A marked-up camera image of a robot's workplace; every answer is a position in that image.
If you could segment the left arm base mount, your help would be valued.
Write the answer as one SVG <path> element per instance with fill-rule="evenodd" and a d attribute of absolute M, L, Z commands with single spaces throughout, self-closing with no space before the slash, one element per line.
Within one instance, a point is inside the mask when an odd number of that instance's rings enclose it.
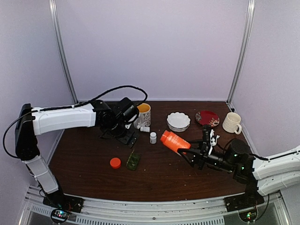
<path fill-rule="evenodd" d="M 84 200 L 80 197 L 64 194 L 61 187 L 53 193 L 46 193 L 43 199 L 43 204 L 48 205 L 67 212 L 80 213 L 83 207 Z"/>

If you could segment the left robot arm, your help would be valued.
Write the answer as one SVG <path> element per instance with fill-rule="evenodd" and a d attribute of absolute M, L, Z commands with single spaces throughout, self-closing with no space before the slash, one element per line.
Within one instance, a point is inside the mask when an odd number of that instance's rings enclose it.
<path fill-rule="evenodd" d="M 59 191 L 58 181 L 41 156 L 37 136 L 69 128 L 99 127 L 104 135 L 111 135 L 132 146 L 135 133 L 127 127 L 138 116 L 137 106 L 127 97 L 116 104 L 102 100 L 56 108 L 32 108 L 30 104 L 24 104 L 15 127 L 15 153 L 49 194 L 50 202 L 57 208 L 63 208 L 68 202 L 67 197 Z"/>

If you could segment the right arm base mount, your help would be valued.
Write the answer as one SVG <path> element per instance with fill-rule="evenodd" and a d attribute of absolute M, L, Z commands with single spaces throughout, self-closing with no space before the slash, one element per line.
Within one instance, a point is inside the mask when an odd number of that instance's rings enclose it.
<path fill-rule="evenodd" d="M 247 184 L 245 193 L 225 197 L 224 202 L 227 212 L 243 210 L 264 203 L 264 197 L 258 193 L 257 184 Z"/>

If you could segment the cream ribbed mug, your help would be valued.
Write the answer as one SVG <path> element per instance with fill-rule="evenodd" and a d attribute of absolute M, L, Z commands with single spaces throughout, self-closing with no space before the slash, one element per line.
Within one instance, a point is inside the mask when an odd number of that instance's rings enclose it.
<path fill-rule="evenodd" d="M 242 132 L 241 117 L 235 112 L 229 112 L 223 121 L 222 128 L 231 134 L 239 135 Z"/>

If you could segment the aluminium front rail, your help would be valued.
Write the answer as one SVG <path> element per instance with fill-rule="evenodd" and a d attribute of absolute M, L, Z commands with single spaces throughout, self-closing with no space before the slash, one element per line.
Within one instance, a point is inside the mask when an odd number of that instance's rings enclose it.
<path fill-rule="evenodd" d="M 223 197 L 171 202 L 123 202 L 83 198 L 81 212 L 73 212 L 66 225 L 244 225 L 246 211 L 257 210 L 255 225 L 292 223 L 281 194 L 265 198 L 252 208 L 228 211 Z"/>

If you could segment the small white pill bottle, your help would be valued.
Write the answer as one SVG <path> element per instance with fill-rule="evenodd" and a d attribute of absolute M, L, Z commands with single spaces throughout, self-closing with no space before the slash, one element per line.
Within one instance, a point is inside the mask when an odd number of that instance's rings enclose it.
<path fill-rule="evenodd" d="M 150 133 L 150 143 L 155 144 L 157 142 L 157 133 L 156 132 L 151 132 Z"/>

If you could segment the red floral plate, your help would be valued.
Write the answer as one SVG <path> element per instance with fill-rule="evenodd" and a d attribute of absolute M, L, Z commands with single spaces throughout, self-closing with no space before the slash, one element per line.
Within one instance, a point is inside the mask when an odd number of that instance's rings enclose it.
<path fill-rule="evenodd" d="M 210 125 L 212 128 L 218 126 L 220 123 L 219 116 L 216 113 L 207 110 L 197 112 L 195 114 L 195 120 L 202 126 Z"/>

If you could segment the green pill organizer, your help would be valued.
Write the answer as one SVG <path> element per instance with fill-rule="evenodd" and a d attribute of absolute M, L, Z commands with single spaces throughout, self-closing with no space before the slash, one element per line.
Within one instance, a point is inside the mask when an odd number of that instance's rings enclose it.
<path fill-rule="evenodd" d="M 130 171 L 135 171 L 139 164 L 140 157 L 141 157 L 141 155 L 136 153 L 135 149 L 133 149 L 127 159 L 126 168 Z"/>

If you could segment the orange bottle cap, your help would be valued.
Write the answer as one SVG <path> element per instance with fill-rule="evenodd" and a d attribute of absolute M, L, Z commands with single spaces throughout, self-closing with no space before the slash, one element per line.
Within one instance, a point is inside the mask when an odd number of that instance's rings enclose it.
<path fill-rule="evenodd" d="M 114 157 L 110 160 L 110 166 L 113 169 L 118 169 L 121 167 L 121 160 L 118 157 Z"/>

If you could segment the aluminium frame post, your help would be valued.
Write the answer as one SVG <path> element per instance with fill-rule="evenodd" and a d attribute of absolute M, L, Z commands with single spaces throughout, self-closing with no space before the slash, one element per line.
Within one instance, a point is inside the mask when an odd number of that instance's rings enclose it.
<path fill-rule="evenodd" d="M 243 31 L 243 36 L 242 36 L 242 41 L 241 41 L 241 46 L 240 46 L 240 53 L 238 56 L 238 61 L 237 61 L 236 69 L 234 72 L 234 77 L 232 80 L 232 85 L 231 85 L 229 95 L 228 95 L 228 98 L 226 101 L 226 103 L 228 105 L 232 104 L 233 97 L 234 97 L 235 91 L 237 89 L 237 85 L 238 85 L 238 81 L 239 81 L 240 74 L 242 71 L 245 55 L 247 52 L 248 43 L 250 40 L 254 16 L 255 16 L 255 0 L 249 0 L 248 5 L 247 5 L 247 11 L 246 11 L 244 31 Z"/>
<path fill-rule="evenodd" d="M 68 67 L 67 57 L 64 49 L 63 39 L 60 30 L 60 23 L 59 23 L 59 16 L 57 10 L 57 1 L 56 0 L 49 0 L 49 7 L 50 7 L 50 14 L 52 18 L 52 23 L 54 27 L 54 33 L 56 36 L 56 42 L 59 51 L 59 57 L 63 69 L 63 74 L 67 82 L 68 90 L 70 91 L 72 100 L 74 103 L 78 103 L 78 98 L 75 92 L 75 87 L 71 78 L 71 74 Z"/>

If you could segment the large orange pill bottle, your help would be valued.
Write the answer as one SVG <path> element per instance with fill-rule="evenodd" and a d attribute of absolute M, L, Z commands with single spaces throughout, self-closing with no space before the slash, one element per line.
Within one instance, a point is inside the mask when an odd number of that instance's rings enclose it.
<path fill-rule="evenodd" d="M 165 130 L 160 141 L 164 146 L 179 154 L 178 149 L 190 149 L 191 144 L 171 131 Z"/>

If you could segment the left aluminium frame post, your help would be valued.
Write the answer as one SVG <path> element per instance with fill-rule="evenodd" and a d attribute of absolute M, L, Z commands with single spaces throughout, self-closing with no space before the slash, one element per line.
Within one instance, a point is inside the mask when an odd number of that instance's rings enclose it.
<path fill-rule="evenodd" d="M 56 0 L 49 0 L 49 7 L 50 7 L 50 14 L 52 18 L 52 23 L 54 27 L 54 33 L 56 36 L 56 42 L 59 51 L 59 57 L 63 69 L 63 74 L 67 82 L 68 90 L 70 91 L 72 100 L 74 103 L 78 103 L 78 98 L 75 92 L 75 87 L 71 78 L 71 74 L 68 67 L 67 57 L 64 49 L 63 39 L 60 30 L 60 23 L 59 23 L 59 16 L 57 10 L 57 1 Z"/>

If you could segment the right aluminium frame post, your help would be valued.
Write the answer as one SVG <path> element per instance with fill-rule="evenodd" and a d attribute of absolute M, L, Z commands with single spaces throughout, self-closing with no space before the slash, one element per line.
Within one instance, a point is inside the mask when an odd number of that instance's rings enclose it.
<path fill-rule="evenodd" d="M 254 16 L 255 16 L 255 0 L 249 0 L 248 5 L 247 5 L 247 11 L 246 11 L 244 31 L 243 31 L 243 36 L 242 36 L 242 41 L 241 41 L 241 46 L 240 46 L 240 53 L 238 56 L 238 61 L 237 61 L 236 69 L 234 72 L 234 77 L 232 80 L 232 85 L 231 85 L 229 95 L 228 95 L 228 98 L 226 101 L 226 103 L 228 105 L 232 104 L 233 97 L 234 97 L 235 91 L 237 89 L 237 85 L 238 85 L 238 81 L 239 81 L 240 74 L 242 71 L 245 55 L 247 52 L 248 43 L 250 40 Z"/>

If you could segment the floral mug yellow inside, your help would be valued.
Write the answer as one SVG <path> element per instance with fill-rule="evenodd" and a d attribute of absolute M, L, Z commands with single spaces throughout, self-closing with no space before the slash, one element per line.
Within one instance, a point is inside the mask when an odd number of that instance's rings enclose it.
<path fill-rule="evenodd" d="M 134 122 L 134 127 L 139 129 L 140 127 L 150 127 L 151 125 L 151 106 L 147 103 L 142 103 L 138 107 L 139 116 Z"/>

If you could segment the white fluted bowl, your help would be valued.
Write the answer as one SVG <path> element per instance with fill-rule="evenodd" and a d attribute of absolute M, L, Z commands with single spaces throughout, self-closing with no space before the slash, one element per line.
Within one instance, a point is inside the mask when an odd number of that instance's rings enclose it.
<path fill-rule="evenodd" d="M 167 125 L 174 132 L 184 132 L 190 126 L 191 119 L 183 112 L 172 112 L 167 116 Z"/>

